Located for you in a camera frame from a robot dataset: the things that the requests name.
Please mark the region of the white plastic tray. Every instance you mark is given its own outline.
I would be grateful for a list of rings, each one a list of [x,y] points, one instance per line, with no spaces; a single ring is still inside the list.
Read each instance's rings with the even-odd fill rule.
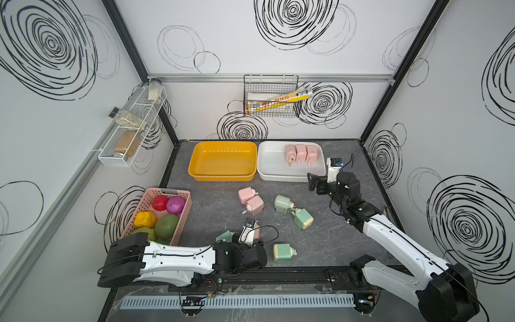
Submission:
[[[315,145],[319,151],[317,161],[312,165],[306,161],[301,164],[295,161],[288,166],[285,147],[289,144]],[[314,142],[265,141],[258,148],[257,172],[264,181],[308,182],[308,173],[325,176],[327,170],[322,148]]]

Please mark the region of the yellow plastic tray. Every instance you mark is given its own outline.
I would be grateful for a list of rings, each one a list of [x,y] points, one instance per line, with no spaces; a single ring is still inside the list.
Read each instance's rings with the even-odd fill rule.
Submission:
[[[258,147],[253,142],[200,142],[193,150],[189,175],[196,181],[248,182],[257,172]]]

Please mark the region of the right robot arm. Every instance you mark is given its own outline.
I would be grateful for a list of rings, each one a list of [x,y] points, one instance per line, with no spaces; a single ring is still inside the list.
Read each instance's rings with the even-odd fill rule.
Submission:
[[[399,230],[362,198],[354,173],[340,172],[333,179],[309,173],[307,178],[310,191],[330,196],[339,208],[337,215],[407,269],[403,273],[363,255],[351,263],[358,283],[367,282],[396,295],[417,308],[426,321],[469,321],[480,312],[471,272],[462,264],[450,264],[434,255]]]

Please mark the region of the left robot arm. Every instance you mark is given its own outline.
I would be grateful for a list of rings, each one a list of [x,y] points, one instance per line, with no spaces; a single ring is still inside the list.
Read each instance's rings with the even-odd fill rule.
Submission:
[[[113,242],[97,273],[100,288],[125,287],[134,281],[193,284],[195,276],[238,275],[268,264],[262,245],[218,241],[205,247],[166,246],[136,233]]]

